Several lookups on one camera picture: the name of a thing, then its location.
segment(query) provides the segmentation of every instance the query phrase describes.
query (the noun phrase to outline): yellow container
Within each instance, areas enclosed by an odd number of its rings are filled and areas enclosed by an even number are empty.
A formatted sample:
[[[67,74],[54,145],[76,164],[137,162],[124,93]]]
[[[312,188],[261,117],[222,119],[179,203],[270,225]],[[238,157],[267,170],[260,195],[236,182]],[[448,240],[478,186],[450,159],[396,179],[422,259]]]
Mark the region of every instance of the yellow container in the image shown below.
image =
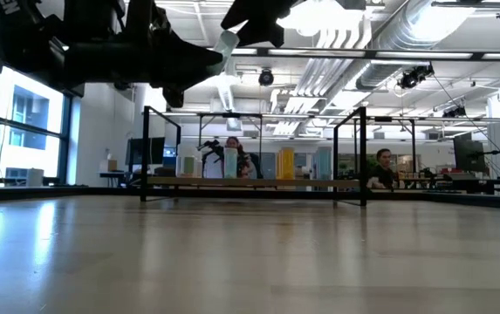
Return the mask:
[[[277,178],[281,180],[294,179],[294,148],[283,147],[277,155]]]

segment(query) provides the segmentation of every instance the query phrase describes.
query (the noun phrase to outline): man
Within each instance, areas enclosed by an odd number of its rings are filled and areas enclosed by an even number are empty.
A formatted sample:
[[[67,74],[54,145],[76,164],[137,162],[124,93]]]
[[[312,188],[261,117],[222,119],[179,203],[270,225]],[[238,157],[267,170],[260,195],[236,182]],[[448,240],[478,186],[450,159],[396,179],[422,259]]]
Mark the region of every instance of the man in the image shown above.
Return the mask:
[[[380,149],[376,154],[378,165],[369,174],[367,186],[369,188],[393,189],[397,176],[391,170],[391,151],[387,148]]]

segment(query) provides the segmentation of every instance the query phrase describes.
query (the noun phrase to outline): woman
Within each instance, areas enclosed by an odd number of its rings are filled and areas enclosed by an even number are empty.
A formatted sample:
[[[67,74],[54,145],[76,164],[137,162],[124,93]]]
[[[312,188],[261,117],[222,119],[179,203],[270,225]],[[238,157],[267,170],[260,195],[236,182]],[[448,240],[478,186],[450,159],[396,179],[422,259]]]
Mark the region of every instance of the woman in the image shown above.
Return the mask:
[[[236,136],[230,136],[226,139],[225,148],[235,148],[238,151],[238,159],[243,158],[243,164],[238,166],[238,178],[248,179],[252,171],[252,163],[250,156],[244,152],[240,140]],[[223,176],[224,176],[224,160],[222,166]]]

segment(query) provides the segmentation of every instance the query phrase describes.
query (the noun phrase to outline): wooden floor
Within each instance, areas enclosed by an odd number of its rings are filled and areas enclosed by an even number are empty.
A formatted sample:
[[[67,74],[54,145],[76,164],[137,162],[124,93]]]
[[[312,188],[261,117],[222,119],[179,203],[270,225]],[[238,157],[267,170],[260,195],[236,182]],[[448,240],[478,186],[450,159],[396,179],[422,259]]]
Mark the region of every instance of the wooden floor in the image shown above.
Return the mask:
[[[500,209],[0,203],[1,313],[500,313]]]

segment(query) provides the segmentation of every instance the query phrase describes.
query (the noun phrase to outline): person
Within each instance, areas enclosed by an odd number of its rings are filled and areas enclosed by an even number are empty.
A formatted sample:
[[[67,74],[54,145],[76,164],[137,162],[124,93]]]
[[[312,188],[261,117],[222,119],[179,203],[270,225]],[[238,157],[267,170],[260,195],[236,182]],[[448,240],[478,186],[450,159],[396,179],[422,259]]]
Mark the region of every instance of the person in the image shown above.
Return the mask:
[[[245,153],[240,140],[236,136],[230,136],[226,139],[225,148],[235,148],[238,151],[238,158],[243,158],[244,162],[242,166],[238,169],[238,178],[248,179],[253,174],[252,162],[250,155]]]
[[[382,148],[376,154],[378,165],[368,175],[367,186],[369,188],[393,189],[394,182],[397,182],[397,175],[391,170],[391,151]]]

